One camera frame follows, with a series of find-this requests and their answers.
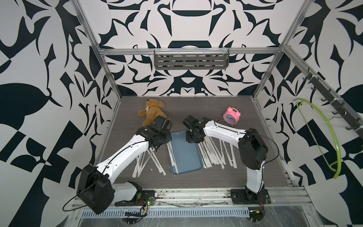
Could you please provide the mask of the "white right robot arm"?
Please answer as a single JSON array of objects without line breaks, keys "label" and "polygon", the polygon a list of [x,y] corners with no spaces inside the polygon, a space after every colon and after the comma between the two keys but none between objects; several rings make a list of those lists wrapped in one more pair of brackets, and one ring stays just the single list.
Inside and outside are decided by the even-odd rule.
[{"label": "white right robot arm", "polygon": [[264,186],[264,165],[268,147],[254,128],[239,130],[217,123],[209,118],[201,120],[189,115],[183,120],[187,127],[186,141],[201,143],[205,137],[214,137],[230,143],[239,149],[242,163],[247,169],[247,181],[242,194],[233,191],[232,200],[236,203],[267,204],[268,191]]}]

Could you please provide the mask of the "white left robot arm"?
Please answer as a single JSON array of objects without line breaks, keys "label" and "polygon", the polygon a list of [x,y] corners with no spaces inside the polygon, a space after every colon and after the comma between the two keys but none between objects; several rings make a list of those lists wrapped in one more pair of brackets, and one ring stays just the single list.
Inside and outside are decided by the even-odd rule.
[{"label": "white left robot arm", "polygon": [[171,121],[158,116],[151,124],[139,128],[130,141],[112,156],[96,166],[85,166],[81,171],[77,197],[95,214],[102,213],[112,203],[137,200],[142,190],[138,184],[126,182],[114,186],[114,182],[138,156],[150,148],[158,149],[170,142],[170,129]]}]

